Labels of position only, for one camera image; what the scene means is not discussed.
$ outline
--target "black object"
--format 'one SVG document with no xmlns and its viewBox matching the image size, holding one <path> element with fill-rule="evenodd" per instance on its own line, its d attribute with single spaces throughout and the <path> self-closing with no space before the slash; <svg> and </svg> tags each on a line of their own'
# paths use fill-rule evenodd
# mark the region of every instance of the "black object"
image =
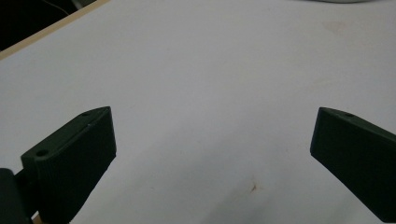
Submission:
<svg viewBox="0 0 396 224">
<path fill-rule="evenodd" d="M 78 115 L 25 152 L 15 176 L 0 169 L 0 223 L 29 223 L 37 210 L 44 222 L 70 222 L 115 157 L 110 107 Z"/>
<path fill-rule="evenodd" d="M 396 135 L 321 107 L 311 155 L 383 222 L 396 222 Z"/>
<path fill-rule="evenodd" d="M 0 0 L 0 50 L 65 18 L 64 11 L 77 9 L 70 0 Z"/>
</svg>

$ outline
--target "white table surface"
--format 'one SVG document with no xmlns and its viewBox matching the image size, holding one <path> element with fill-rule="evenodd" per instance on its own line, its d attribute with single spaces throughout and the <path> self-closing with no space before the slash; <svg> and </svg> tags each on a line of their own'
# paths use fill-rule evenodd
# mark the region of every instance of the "white table surface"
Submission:
<svg viewBox="0 0 396 224">
<path fill-rule="evenodd" d="M 320 106 L 396 133 L 395 12 L 111 0 L 0 61 L 1 167 L 110 105 L 118 157 L 73 223 L 381 223 L 309 146 Z"/>
</svg>

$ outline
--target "black plastic part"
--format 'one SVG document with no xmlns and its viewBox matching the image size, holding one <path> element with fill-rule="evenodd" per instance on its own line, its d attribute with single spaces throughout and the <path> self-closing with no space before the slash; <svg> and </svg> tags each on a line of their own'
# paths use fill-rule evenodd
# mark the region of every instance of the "black plastic part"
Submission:
<svg viewBox="0 0 396 224">
<path fill-rule="evenodd" d="M 322 107 L 310 150 L 379 219 L 396 222 L 396 135 Z"/>
<path fill-rule="evenodd" d="M 31 193 L 44 222 L 68 223 L 115 157 L 111 110 L 102 107 L 78 115 L 25 152 L 20 176 L 36 189 Z"/>
<path fill-rule="evenodd" d="M 23 201 L 14 174 L 4 168 L 0 168 L 0 223 L 31 223 L 30 217 L 24 211 Z"/>
</svg>

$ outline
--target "screw hole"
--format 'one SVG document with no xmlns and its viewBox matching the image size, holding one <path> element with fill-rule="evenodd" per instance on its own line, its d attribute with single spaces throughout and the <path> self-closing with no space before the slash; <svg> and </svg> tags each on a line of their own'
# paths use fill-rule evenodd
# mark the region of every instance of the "screw hole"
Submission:
<svg viewBox="0 0 396 224">
<path fill-rule="evenodd" d="M 47 154 L 49 154 L 49 152 L 48 152 L 46 149 L 39 150 L 39 151 L 37 151 L 37 153 L 36 153 L 37 157 L 43 157 L 43 156 L 45 156 L 45 155 L 47 155 Z"/>
</svg>

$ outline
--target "white tabletop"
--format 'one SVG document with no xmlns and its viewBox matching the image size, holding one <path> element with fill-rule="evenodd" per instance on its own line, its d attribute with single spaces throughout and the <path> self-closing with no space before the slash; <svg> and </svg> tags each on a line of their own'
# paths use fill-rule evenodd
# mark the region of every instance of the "white tabletop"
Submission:
<svg viewBox="0 0 396 224">
<path fill-rule="evenodd" d="M 396 1 L 111 0 L 0 61 L 0 166 L 110 105 L 73 223 L 381 223 L 309 153 L 320 106 L 396 133 Z"/>
</svg>

